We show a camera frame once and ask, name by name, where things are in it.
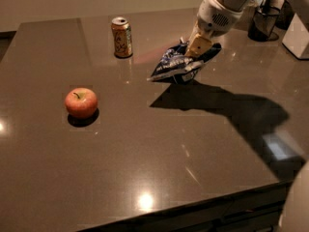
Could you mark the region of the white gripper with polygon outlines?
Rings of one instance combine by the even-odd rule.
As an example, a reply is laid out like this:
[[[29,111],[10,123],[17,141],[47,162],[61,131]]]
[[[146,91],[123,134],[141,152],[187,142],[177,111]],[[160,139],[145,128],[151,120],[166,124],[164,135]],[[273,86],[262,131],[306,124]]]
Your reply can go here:
[[[212,41],[207,38],[226,34],[241,16],[242,11],[228,9],[218,0],[203,0],[197,13],[197,20],[188,38],[185,56],[200,57],[212,47]]]

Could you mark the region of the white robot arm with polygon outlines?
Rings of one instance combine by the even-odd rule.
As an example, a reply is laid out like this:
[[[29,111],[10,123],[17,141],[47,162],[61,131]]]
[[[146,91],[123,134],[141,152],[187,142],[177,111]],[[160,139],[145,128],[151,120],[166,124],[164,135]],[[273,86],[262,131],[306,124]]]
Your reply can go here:
[[[203,0],[189,38],[188,56],[198,57],[211,48],[211,38],[223,35],[239,20],[251,0]],[[309,0],[288,0],[295,11],[283,45],[299,58],[309,57]],[[279,219],[280,232],[309,232],[309,161],[290,188]]]

